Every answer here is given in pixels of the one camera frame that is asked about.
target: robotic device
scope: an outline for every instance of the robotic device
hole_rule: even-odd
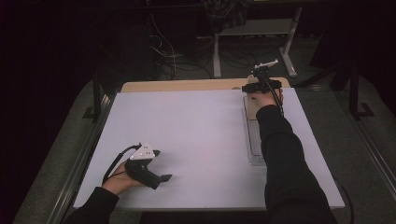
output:
[[[140,183],[146,185],[147,187],[156,189],[158,188],[160,183],[167,182],[172,177],[172,175],[157,176],[151,171],[149,171],[148,169],[149,163],[151,163],[152,159],[154,159],[160,154],[160,151],[152,149],[151,145],[149,143],[146,143],[143,146],[139,144],[137,146],[131,146],[125,148],[125,150],[123,150],[118,155],[118,157],[113,161],[113,163],[111,163],[110,167],[108,168],[103,178],[103,183],[105,183],[105,181],[109,179],[109,174],[117,165],[117,163],[120,161],[123,154],[132,148],[135,149],[135,152],[125,163],[126,173],[132,179],[139,181]]]
[[[270,63],[260,63],[259,65],[255,65],[252,75],[247,77],[247,85],[242,87],[242,91],[246,93],[254,93],[258,91],[263,93],[271,92],[274,95],[276,104],[283,116],[282,103],[275,93],[275,89],[282,88],[282,83],[280,81],[270,79],[268,75],[269,67],[275,65],[276,63],[278,63],[278,60]],[[250,109],[249,115],[247,115],[249,119],[254,119],[258,109],[259,108]]]

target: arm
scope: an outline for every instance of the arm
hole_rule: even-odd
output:
[[[336,223],[326,195],[306,165],[300,139],[280,115],[271,93],[251,96],[262,106],[256,117],[267,163],[269,223]]]
[[[126,190],[142,186],[125,173],[125,162],[120,164],[101,188],[97,187],[87,202],[71,214],[64,224],[104,224],[109,223],[110,215]]]

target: table leg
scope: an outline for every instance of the table leg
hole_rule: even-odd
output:
[[[213,73],[214,73],[214,78],[221,77],[218,34],[215,34],[215,52],[213,53]]]
[[[294,34],[298,25],[298,20],[300,19],[300,15],[301,15],[301,11],[303,9],[301,7],[298,7],[295,11],[293,20],[291,21],[290,24],[290,28],[289,28],[289,33],[288,33],[288,37],[287,37],[287,41],[285,43],[285,45],[281,48],[279,48],[280,50],[280,54],[282,55],[282,59],[284,64],[286,65],[286,69],[288,69],[288,73],[290,77],[297,77],[297,73],[294,70],[293,64],[291,62],[291,59],[289,57],[289,49],[291,46],[291,41],[294,38]]]

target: table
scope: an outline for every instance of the table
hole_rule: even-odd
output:
[[[148,166],[150,171],[174,176],[156,190],[127,191],[120,197],[118,208],[264,210],[265,168],[248,164],[242,116],[245,94],[231,90],[244,85],[244,80],[125,84],[116,96],[74,206],[82,206],[93,188],[101,184],[119,152],[139,141],[150,141],[162,152]],[[302,140],[308,166],[330,207],[344,207],[294,89],[285,88],[284,95],[288,99],[285,117]]]
[[[215,46],[213,53],[213,71],[214,77],[221,77],[220,60],[219,60],[219,36],[220,35],[279,35],[288,34],[287,40],[283,47],[279,48],[280,55],[282,56],[283,63],[288,70],[290,77],[297,77],[294,66],[289,57],[289,49],[291,41],[298,25],[298,20],[301,15],[301,7],[295,9],[292,18],[287,19],[267,19],[267,20],[251,20],[246,21],[244,26],[224,29],[219,34],[215,34]]]

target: white table surface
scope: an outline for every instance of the white table surface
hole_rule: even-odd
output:
[[[285,117],[300,137],[306,162],[331,208],[344,207],[292,88],[283,89]],[[161,154],[148,166],[172,174],[156,189],[134,188],[118,208],[133,210],[263,210],[265,167],[248,163],[240,90],[119,93],[93,153],[74,206],[82,206],[117,155],[150,142]],[[127,152],[125,161],[133,150]]]

